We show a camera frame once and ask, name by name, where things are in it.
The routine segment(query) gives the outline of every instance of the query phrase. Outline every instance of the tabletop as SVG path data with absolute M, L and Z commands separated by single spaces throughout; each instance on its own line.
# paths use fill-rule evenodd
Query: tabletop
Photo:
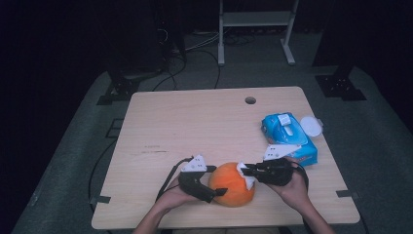
M 268 141 L 260 130 L 261 121 L 283 112 L 291 112 L 297 119 L 314 116 L 299 87 L 134 94 L 100 193 L 110 201 L 97 203 L 92 226 L 135 228 L 154 204 L 171 168 L 184 158 L 202 154 L 207 165 L 217 167 L 227 162 L 262 162 Z M 348 188 L 324 136 L 312 141 L 319 151 L 319 162 L 306 167 L 313 204 L 329 223 L 358 222 L 353 199 L 336 193 Z M 203 176 L 203 184 L 208 176 Z M 243 207 L 188 203 L 169 212 L 159 227 L 302 223 L 302 217 L 270 188 L 259 182 L 255 186 L 253 200 Z

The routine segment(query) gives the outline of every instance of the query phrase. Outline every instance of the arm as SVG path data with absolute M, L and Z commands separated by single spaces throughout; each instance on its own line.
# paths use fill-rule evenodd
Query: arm
M 294 171 L 291 182 L 286 186 L 267 185 L 277 192 L 286 204 L 303 216 L 314 233 L 334 233 L 334 230 L 310 201 L 304 178 L 298 172 Z
M 179 188 L 177 177 L 170 183 L 166 192 L 152 206 L 143 220 L 136 226 L 133 234 L 155 233 L 164 215 L 170 210 L 183 205 L 186 202 L 198 199 L 186 194 Z

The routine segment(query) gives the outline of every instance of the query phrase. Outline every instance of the orange ball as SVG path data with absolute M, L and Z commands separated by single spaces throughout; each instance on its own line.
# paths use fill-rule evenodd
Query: orange ball
M 224 196 L 215 196 L 215 202 L 226 207 L 241 207 L 252 200 L 255 184 L 246 188 L 245 179 L 238 173 L 238 163 L 226 163 L 219 166 L 209 177 L 211 189 L 228 188 Z

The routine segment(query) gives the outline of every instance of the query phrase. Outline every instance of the hole in table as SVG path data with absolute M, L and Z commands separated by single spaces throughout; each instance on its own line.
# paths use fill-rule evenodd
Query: hole in table
M 247 104 L 255 104 L 257 102 L 257 100 L 255 99 L 255 97 L 246 97 L 245 102 Z

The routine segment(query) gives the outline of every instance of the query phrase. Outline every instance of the blue package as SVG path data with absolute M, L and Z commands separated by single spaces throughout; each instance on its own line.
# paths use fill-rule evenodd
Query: blue package
M 261 130 L 271 144 L 300 144 L 301 148 L 288 156 L 298 159 L 301 166 L 317 163 L 316 147 L 291 113 L 266 116 L 262 120 Z

